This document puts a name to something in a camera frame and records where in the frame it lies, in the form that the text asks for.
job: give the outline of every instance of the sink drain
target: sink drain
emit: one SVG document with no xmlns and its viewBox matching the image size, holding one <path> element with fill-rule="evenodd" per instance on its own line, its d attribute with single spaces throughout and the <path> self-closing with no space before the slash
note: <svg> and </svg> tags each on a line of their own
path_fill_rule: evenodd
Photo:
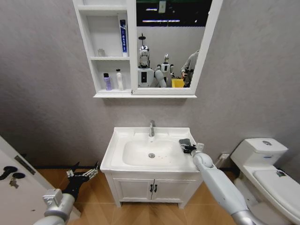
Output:
<svg viewBox="0 0 300 225">
<path fill-rule="evenodd" d="M 149 153 L 148 155 L 150 158 L 154 158 L 155 157 L 155 154 L 154 153 Z"/>
</svg>

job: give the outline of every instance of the mirror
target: mirror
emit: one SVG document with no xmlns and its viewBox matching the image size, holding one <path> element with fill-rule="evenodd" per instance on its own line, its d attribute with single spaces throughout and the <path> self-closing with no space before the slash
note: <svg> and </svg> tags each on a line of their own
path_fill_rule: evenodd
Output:
<svg viewBox="0 0 300 225">
<path fill-rule="evenodd" d="M 138 88 L 189 88 L 212 0 L 136 0 Z"/>
</svg>

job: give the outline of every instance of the toilet flush button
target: toilet flush button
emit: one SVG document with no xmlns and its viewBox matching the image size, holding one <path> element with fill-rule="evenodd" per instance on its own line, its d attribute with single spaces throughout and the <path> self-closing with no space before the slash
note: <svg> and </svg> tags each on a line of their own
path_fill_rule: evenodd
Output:
<svg viewBox="0 0 300 225">
<path fill-rule="evenodd" d="M 268 141 L 262 141 L 264 144 L 266 144 L 266 145 L 272 145 L 270 142 L 268 142 Z"/>
</svg>

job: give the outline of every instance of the white robot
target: white robot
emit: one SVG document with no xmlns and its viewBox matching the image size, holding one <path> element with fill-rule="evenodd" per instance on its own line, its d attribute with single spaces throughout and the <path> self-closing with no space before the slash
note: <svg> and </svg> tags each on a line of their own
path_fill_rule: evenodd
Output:
<svg viewBox="0 0 300 225">
<path fill-rule="evenodd" d="M 157 65 L 157 70 L 160 70 L 163 72 L 164 79 L 166 81 L 167 87 L 171 88 L 172 83 L 171 83 L 171 78 L 173 77 L 173 64 L 169 64 L 169 54 L 166 54 L 164 56 L 164 62 L 161 65 Z"/>
<path fill-rule="evenodd" d="M 164 80 L 164 74 L 159 69 L 154 71 L 150 68 L 150 53 L 149 48 L 144 45 L 144 40 L 146 37 L 142 34 L 139 37 L 139 40 L 142 40 L 142 46 L 139 50 L 140 65 L 137 69 L 138 76 L 138 87 L 139 88 L 149 88 L 154 81 L 154 78 L 157 79 L 157 82 L 161 88 L 166 88 L 167 85 Z"/>
<path fill-rule="evenodd" d="M 221 170 L 215 167 L 209 155 L 201 152 L 202 149 L 192 150 L 191 155 L 194 164 L 201 172 L 204 182 L 216 201 L 232 216 L 237 225 L 266 225 L 249 211 L 240 191 Z M 98 164 L 86 173 L 73 171 L 67 172 L 70 183 L 63 194 L 60 189 L 51 189 L 43 196 L 47 204 L 45 217 L 34 225 L 67 224 L 80 186 L 96 176 Z"/>
</svg>

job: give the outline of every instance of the yellow bin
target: yellow bin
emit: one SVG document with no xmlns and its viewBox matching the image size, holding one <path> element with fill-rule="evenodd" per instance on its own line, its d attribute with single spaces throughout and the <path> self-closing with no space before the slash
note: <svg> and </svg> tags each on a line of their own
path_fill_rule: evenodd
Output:
<svg viewBox="0 0 300 225">
<path fill-rule="evenodd" d="M 172 79 L 172 88 L 183 88 L 184 82 L 182 79 Z"/>
</svg>

